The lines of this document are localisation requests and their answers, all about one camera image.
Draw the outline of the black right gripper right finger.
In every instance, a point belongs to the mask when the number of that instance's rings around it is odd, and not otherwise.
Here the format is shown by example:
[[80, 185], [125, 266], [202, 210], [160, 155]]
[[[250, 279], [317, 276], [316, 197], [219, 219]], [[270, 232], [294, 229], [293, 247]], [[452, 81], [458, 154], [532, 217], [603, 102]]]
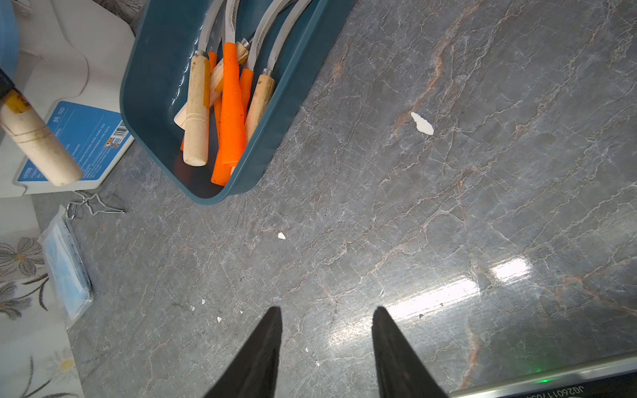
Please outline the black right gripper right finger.
[[373, 314], [373, 349], [381, 397], [447, 397], [384, 307]]

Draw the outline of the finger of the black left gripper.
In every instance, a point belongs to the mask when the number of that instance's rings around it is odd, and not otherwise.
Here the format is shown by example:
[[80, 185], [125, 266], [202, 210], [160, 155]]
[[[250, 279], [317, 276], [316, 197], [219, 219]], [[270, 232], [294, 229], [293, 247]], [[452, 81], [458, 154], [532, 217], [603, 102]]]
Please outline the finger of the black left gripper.
[[15, 84], [3, 70], [0, 70], [0, 99], [3, 100], [13, 91], [15, 91]]

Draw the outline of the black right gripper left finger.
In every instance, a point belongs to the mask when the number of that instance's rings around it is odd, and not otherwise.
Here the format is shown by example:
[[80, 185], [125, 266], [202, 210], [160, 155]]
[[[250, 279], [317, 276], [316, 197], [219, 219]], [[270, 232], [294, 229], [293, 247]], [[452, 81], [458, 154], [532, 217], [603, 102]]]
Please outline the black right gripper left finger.
[[274, 397], [282, 328], [280, 307], [270, 307], [204, 397]]

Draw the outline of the wooden handle sickle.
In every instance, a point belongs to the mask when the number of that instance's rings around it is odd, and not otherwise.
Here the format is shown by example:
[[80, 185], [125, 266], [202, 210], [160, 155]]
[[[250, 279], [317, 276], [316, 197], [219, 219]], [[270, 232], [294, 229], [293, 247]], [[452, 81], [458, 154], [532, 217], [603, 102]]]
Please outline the wooden handle sickle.
[[[249, 56], [250, 42], [247, 39], [242, 39], [237, 43], [237, 61], [239, 66], [243, 66]], [[212, 69], [210, 79], [210, 103], [212, 104], [222, 95], [224, 79], [224, 61], [220, 61]], [[174, 122], [181, 129], [184, 129], [186, 120], [186, 106], [184, 105], [174, 117]]]
[[1, 99], [1, 127], [52, 185], [63, 187], [82, 179], [71, 154], [16, 89]]
[[208, 161], [210, 122], [210, 79], [207, 46], [223, 0], [212, 1], [206, 12], [197, 50], [190, 67], [184, 124], [183, 160], [193, 167], [203, 167]]
[[283, 22], [280, 31], [275, 38], [274, 44], [268, 56], [266, 68], [259, 76], [254, 94], [252, 96], [250, 107], [247, 111], [245, 124], [247, 143], [250, 142], [250, 139], [255, 133], [255, 130], [260, 123], [260, 120], [274, 94], [275, 80], [271, 77], [271, 73], [275, 69], [282, 48], [285, 45], [285, 42], [290, 35], [291, 30], [295, 26], [295, 23], [298, 21], [302, 13], [310, 5], [311, 2], [309, 0], [300, 0], [293, 2], [273, 1], [265, 11], [263, 18], [261, 19], [259, 26], [257, 27], [255, 33], [255, 41], [253, 41], [253, 44], [250, 48], [248, 65], [247, 68], [244, 70], [245, 72], [254, 72], [255, 63], [259, 56], [260, 48], [262, 47], [263, 41], [265, 40], [268, 31], [270, 31], [271, 25], [274, 23], [274, 20], [279, 15], [279, 13], [292, 3], [294, 3], [294, 6], [285, 18], [285, 21]]

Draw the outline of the orange handle sickle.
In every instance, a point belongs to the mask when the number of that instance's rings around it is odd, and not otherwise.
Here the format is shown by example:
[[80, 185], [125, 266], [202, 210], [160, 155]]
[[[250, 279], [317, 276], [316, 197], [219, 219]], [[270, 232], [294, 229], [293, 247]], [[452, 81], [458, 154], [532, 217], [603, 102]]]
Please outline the orange handle sickle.
[[230, 167], [237, 166], [247, 145], [236, 43], [239, 4], [239, 0], [227, 1], [225, 9], [224, 86], [219, 149], [221, 162]]
[[[225, 12], [224, 12], [223, 46], [224, 46], [224, 42], [225, 42]], [[242, 90], [242, 104], [245, 111], [245, 118], [244, 118], [245, 124], [246, 124], [246, 118], [247, 118], [248, 103], [250, 100], [251, 84], [254, 78], [254, 72], [244, 71], [247, 68], [247, 65], [248, 65], [248, 58], [246, 63], [243, 66], [239, 66], [240, 67], [240, 85]], [[227, 166], [223, 164], [220, 159], [219, 147], [220, 147], [220, 138], [221, 138], [221, 132], [222, 132], [222, 127], [221, 127], [222, 95], [216, 101], [220, 102], [221, 106], [215, 109], [215, 116], [217, 116], [217, 127], [218, 127], [218, 153], [217, 153], [217, 159], [216, 159], [214, 171], [212, 174], [212, 182], [217, 185], [225, 186], [229, 182], [232, 172], [235, 170], [236, 167]]]
[[215, 53], [214, 51], [209, 51], [209, 53], [207, 54], [209, 59], [209, 72], [212, 73], [217, 64], [217, 53]]

